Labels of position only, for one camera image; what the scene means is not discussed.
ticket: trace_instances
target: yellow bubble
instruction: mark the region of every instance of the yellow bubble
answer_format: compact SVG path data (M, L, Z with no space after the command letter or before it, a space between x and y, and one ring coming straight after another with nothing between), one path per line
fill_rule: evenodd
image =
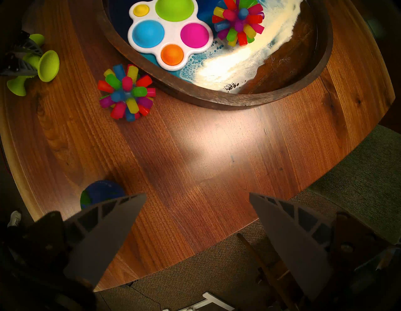
M149 7L146 4L140 4L134 8L135 16L141 17L145 16L148 13L149 13Z

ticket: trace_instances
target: blue plastic object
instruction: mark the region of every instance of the blue plastic object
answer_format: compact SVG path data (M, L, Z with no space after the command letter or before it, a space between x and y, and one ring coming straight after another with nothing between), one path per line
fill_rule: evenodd
M128 98L131 98L132 97L132 95L131 95L131 92L124 92L124 94L125 94L125 100L127 100Z
M228 28L230 28L230 22L228 20L223 20L223 21L215 24L215 30L217 32L222 31L224 29L228 29Z
M123 78L126 76L125 75L125 71L124 71L124 67L123 67L122 64L113 66L113 71L114 71L115 76L117 77L117 79L119 79L120 81L122 81Z
M115 103L123 102L125 100L125 93L123 90L114 91L113 94L110 95L111 100Z
M130 112L130 110L128 109L128 107L126 108L126 120L127 120L128 122L135 121L135 114L132 114L132 113Z
M215 6L218 6L219 8L222 8L222 9L228 9L228 7L227 7L227 5L224 3L224 1L223 0L220 0L218 3L217 3L217 5L215 5Z
M90 184L81 194L81 209L100 202L125 196L125 191L114 181L99 180Z
M246 19L248 15L249 15L249 12L248 12L247 8L242 8L238 12L238 18L241 20Z
M155 20L140 22L132 32L132 39L135 44L146 49L157 46L163 38L164 28Z

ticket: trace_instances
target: white silicone frame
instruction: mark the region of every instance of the white silicone frame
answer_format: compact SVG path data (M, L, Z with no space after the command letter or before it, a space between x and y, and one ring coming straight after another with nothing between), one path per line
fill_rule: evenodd
M166 69L168 71L180 70L186 65L188 58L192 54L205 52L212 45L213 32L210 29L210 27L208 26L208 24L199 20L198 17L196 16L198 14L198 3L196 2L196 0L192 0L192 2L194 3L194 12L192 13L192 15L190 17L188 17L186 20L182 20L181 22L169 22L168 20L164 20L161 17L159 17L157 15L156 9L155 9L157 1L158 0L153 0L150 2L141 1L141 2L135 3L133 6L131 6L130 17L132 18L133 23L132 23L130 29L128 30L128 42L138 52L153 54L154 56L156 56L157 62L159 63L160 67L162 67L163 69ZM140 5L140 4L145 4L149 7L149 13L146 14L145 16L141 16L141 17L134 15L134 7L136 7L137 5ZM151 47L151 48L140 47L140 46L136 45L136 43L132 39L132 31L134 30L135 26L144 20L155 20L156 22L159 22L164 28L163 40L158 45ZM192 47L186 46L183 43L183 41L181 40L181 29L185 25L193 23L193 22L196 22L198 24L205 26L207 31L209 32L209 40L208 40L207 44L198 49L194 49ZM179 63L178 65L170 66L170 65L167 65L162 60L162 57L161 57L162 49L168 44L176 44L180 48L182 48L182 51L184 52L184 58L182 59L181 63Z

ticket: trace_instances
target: blue ball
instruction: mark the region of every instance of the blue ball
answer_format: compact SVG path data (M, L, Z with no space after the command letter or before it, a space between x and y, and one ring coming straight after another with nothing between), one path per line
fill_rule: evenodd
M163 38L164 28L155 20L144 20L132 31L132 39L136 45L147 49L157 46Z
M125 191L114 181L99 180L90 184L81 194L81 209L103 201L124 197Z
M248 14L249 14L248 9L247 8L242 8L238 12L238 18L241 19L241 20L244 20L244 19L247 18Z

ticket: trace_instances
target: pop it toy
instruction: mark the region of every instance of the pop it toy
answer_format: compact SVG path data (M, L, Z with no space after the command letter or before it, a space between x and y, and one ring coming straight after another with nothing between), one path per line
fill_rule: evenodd
M213 41L197 13L195 0L137 2L130 8L128 42L138 52L153 54L162 68L180 70L190 55L205 52Z

